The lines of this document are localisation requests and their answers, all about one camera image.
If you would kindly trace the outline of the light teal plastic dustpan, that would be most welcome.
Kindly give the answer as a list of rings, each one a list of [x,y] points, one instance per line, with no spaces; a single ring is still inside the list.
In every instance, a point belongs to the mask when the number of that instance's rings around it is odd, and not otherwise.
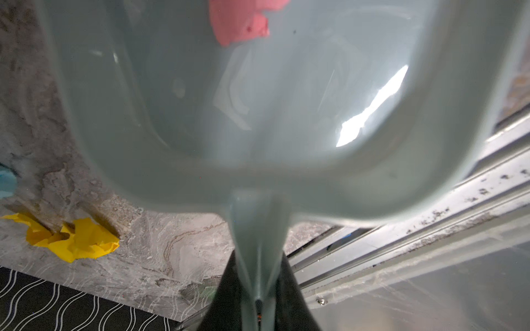
[[[37,1],[81,153],[121,196],[221,216],[244,303],[291,224],[404,221],[474,167],[528,1],[290,1],[221,46],[208,1]]]

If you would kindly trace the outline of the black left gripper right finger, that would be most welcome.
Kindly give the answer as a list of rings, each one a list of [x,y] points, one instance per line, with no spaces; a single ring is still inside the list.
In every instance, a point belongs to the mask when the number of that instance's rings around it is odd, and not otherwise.
[[[276,331],[321,331],[305,302],[285,254],[281,260],[275,299]]]

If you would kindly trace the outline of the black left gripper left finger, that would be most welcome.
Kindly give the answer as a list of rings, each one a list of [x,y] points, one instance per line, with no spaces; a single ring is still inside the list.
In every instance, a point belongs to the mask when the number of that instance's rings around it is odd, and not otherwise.
[[[243,287],[237,275],[235,251],[230,255],[214,299],[198,331],[241,331],[241,298]]]

